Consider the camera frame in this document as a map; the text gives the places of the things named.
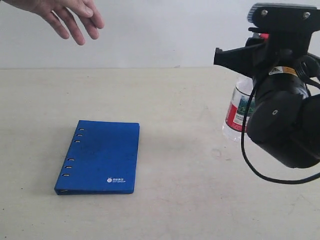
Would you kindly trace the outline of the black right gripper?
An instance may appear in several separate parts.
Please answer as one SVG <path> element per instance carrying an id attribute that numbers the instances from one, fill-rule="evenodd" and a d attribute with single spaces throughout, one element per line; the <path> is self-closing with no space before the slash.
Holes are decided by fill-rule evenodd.
<path id="1" fill-rule="evenodd" d="M 293 62 L 307 54 L 313 31 L 306 26 L 276 24 L 250 27 L 245 46 L 231 50 L 215 48 L 213 64 L 253 77 L 276 61 Z"/>

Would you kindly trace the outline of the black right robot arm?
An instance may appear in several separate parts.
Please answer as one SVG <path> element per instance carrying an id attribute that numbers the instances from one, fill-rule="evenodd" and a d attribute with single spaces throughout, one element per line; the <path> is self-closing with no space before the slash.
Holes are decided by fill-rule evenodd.
<path id="1" fill-rule="evenodd" d="M 213 63 L 252 80 L 255 107 L 248 137 L 283 165 L 306 169 L 320 162 L 319 59 L 309 54 L 311 32 L 256 30 L 244 47 L 216 48 Z"/>

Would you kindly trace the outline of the person's bare hand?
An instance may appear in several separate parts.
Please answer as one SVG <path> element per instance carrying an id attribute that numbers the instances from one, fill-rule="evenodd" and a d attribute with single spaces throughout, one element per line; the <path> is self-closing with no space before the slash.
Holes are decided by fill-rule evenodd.
<path id="1" fill-rule="evenodd" d="M 97 40 L 105 27 L 102 14 L 93 0 L 5 0 L 7 5 L 41 17 L 64 40 L 70 37 L 77 45 L 86 43 L 76 22 L 77 16 L 89 37 Z"/>

